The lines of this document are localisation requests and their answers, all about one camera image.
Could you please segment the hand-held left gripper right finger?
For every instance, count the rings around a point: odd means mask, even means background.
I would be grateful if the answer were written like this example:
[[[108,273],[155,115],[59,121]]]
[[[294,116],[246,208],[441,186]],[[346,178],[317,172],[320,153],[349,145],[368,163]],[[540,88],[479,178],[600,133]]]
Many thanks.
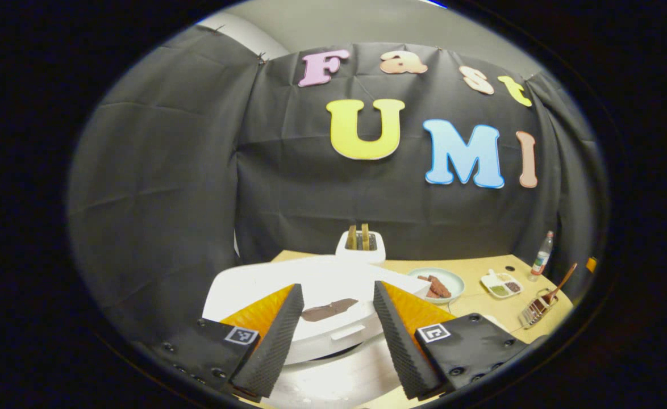
[[[456,318],[384,281],[373,285],[373,306],[408,399],[468,389],[530,350],[482,314]]]

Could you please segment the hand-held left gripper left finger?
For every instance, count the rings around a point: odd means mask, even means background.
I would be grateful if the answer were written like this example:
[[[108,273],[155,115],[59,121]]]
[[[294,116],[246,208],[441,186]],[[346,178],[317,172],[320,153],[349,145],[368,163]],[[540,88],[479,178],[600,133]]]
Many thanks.
[[[197,323],[166,342],[166,363],[218,393],[268,398],[304,308],[298,283],[220,321]]]

